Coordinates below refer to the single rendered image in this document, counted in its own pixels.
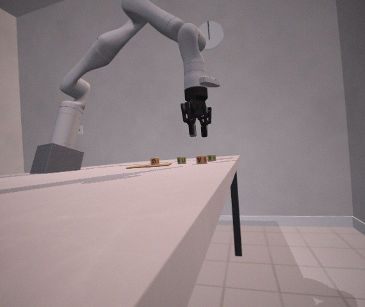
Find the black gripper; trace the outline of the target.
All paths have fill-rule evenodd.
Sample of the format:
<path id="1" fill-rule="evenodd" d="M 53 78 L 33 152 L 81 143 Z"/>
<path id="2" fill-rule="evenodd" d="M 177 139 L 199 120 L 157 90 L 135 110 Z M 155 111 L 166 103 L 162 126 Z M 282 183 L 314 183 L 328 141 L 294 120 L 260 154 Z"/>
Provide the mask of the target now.
<path id="1" fill-rule="evenodd" d="M 207 137 L 207 126 L 211 123 L 211 107 L 206 107 L 207 88 L 203 86 L 194 86 L 186 88 L 184 91 L 185 103 L 181 104 L 183 122 L 189 126 L 190 137 L 195 137 L 196 133 L 196 118 L 201 124 L 201 136 Z M 186 118 L 186 114 L 188 115 Z M 204 116 L 203 116 L 204 115 Z M 208 120 L 207 120 L 208 118 Z M 202 121 L 204 120 L 204 122 Z"/>

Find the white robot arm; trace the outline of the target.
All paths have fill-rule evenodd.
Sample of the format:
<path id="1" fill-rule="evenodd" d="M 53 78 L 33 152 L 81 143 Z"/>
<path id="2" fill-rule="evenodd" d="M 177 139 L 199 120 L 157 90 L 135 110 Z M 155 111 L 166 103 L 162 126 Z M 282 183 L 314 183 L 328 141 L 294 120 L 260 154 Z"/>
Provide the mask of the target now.
<path id="1" fill-rule="evenodd" d="M 108 65 L 146 23 L 178 43 L 184 63 L 184 90 L 194 86 L 220 86 L 220 80 L 206 76 L 204 58 L 200 53 L 206 46 L 206 38 L 195 25 L 185 24 L 149 0 L 122 0 L 121 5 L 130 18 L 128 22 L 98 37 L 81 61 L 62 80 L 60 90 L 75 99 L 61 102 L 50 143 L 74 149 L 90 93 L 90 85 L 81 77 L 91 70 Z"/>

